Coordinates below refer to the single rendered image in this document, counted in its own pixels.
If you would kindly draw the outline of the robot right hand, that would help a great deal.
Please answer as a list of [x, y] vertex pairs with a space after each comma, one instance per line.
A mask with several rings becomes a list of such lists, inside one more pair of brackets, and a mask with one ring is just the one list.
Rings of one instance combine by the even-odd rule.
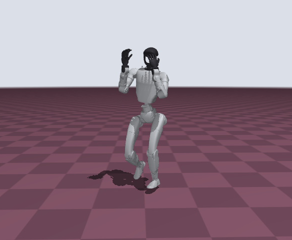
[[[131, 54], [129, 56], [129, 52], [132, 51], [131, 49], [126, 49], [121, 53], [121, 62], [122, 62], [122, 66], [121, 66], [121, 71], [124, 73], [125, 72], [125, 67], [128, 67], [128, 63], [129, 63], [129, 59], [131, 58], [131, 56], [133, 54]], [[128, 57], [129, 56], [129, 57]]]

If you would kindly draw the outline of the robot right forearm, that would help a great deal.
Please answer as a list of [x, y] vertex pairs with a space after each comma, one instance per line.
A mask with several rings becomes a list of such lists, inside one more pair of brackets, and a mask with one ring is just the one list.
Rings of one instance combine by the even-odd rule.
[[120, 81], [119, 81], [119, 84], [118, 84], [118, 90], [119, 90], [120, 86], [121, 87], [125, 87], [127, 85], [128, 73], [129, 73], [129, 68], [128, 67], [125, 67], [125, 72], [122, 72], [122, 70], [121, 70]]

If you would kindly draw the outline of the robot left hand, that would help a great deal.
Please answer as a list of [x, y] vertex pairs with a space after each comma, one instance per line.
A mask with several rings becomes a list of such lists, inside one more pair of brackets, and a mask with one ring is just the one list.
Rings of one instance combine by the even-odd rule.
[[159, 65], [160, 59], [157, 58], [157, 56], [155, 54], [149, 54], [149, 55], [146, 55], [146, 57], [148, 57], [149, 63], [152, 66], [151, 72], [152, 72], [152, 75], [154, 75], [154, 69], [159, 70], [159, 68], [157, 66]]

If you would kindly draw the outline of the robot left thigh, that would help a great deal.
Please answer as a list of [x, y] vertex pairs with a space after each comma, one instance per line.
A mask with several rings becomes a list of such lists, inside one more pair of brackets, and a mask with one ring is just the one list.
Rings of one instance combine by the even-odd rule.
[[150, 135], [149, 135], [149, 142], [148, 142], [148, 149], [146, 152], [146, 155], [148, 157], [152, 156], [155, 153], [159, 139], [161, 137], [163, 126], [167, 123], [167, 118], [162, 113], [155, 113], [155, 117], [153, 119], [151, 129], [150, 129]]

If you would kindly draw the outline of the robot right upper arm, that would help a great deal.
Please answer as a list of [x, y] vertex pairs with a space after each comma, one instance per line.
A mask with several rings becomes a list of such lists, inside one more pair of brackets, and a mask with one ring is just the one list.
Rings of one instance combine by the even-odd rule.
[[123, 94], [127, 94], [127, 92], [129, 91], [129, 87], [132, 84], [132, 82], [134, 81], [134, 79], [136, 78], [136, 74], [137, 74], [138, 68], [132, 68], [130, 69], [128, 76], [127, 76], [127, 84], [126, 86], [123, 87], [119, 87], [119, 92], [123, 93]]

